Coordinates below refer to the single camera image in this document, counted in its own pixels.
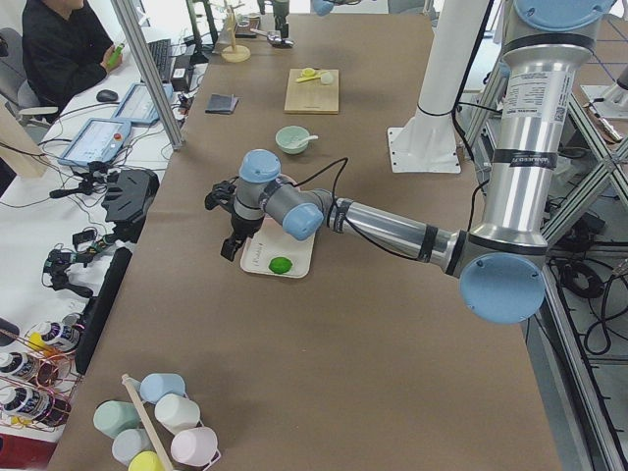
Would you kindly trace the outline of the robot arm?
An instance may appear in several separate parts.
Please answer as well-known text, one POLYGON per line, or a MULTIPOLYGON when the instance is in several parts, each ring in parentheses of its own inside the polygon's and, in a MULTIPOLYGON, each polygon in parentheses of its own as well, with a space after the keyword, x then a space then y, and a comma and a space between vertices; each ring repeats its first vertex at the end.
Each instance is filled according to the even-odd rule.
MULTIPOLYGON (((325 16, 331 13, 336 6, 356 5, 359 3, 361 3, 361 0, 313 0, 310 2, 310 6, 313 8, 315 14, 325 16)), ((280 33, 281 38, 287 38, 289 36, 289 0, 272 0, 271 6, 275 30, 280 33)))
POLYGON ((266 218, 305 240, 321 227, 361 236, 395 256, 438 265, 459 280, 477 316, 516 324, 545 298, 548 250, 540 226, 556 167, 573 80, 592 56, 608 1, 512 1, 501 59, 509 77, 492 157, 485 209, 469 231, 448 232, 369 207, 332 190, 301 190, 265 149, 245 154, 236 183, 213 190, 207 208, 231 216, 221 253, 233 259, 266 218))

